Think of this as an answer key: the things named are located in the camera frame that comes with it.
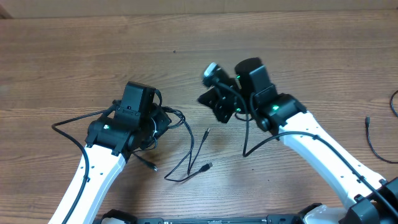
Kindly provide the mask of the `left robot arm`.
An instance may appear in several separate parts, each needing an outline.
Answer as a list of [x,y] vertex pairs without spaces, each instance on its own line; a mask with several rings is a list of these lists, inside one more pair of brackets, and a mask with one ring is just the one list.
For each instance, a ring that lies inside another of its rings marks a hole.
[[137,149],[154,149],[170,118],[155,103],[158,89],[128,82],[121,100],[90,123],[76,173],[51,223],[92,223],[110,186]]

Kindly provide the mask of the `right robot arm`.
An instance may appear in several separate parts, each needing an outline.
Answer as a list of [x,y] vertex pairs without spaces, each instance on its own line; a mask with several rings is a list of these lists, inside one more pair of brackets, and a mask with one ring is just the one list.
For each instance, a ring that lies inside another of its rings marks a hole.
[[330,208],[314,203],[294,215],[268,215],[266,223],[397,223],[397,179],[386,180],[353,157],[290,94],[278,93],[261,59],[239,62],[231,78],[217,63],[203,72],[208,91],[198,102],[227,123],[235,113],[271,136],[243,157],[276,139],[304,158],[325,180],[342,203]]

